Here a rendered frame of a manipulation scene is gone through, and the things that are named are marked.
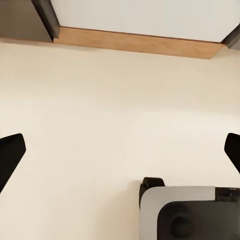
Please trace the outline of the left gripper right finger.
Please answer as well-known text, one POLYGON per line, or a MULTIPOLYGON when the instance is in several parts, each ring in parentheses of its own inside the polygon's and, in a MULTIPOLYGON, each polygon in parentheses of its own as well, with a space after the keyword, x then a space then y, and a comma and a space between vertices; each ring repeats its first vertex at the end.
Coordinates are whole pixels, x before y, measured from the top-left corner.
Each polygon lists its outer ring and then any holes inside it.
POLYGON ((240 173, 240 135, 235 133, 228 133, 225 140, 224 151, 234 166, 240 173))

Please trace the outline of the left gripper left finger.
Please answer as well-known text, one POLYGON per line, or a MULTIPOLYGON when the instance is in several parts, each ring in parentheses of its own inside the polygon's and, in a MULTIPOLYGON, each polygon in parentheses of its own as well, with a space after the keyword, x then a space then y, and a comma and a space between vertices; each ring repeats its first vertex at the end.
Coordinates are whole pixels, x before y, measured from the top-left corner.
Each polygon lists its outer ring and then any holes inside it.
POLYGON ((22 133, 0 138, 0 193, 26 153, 22 133))

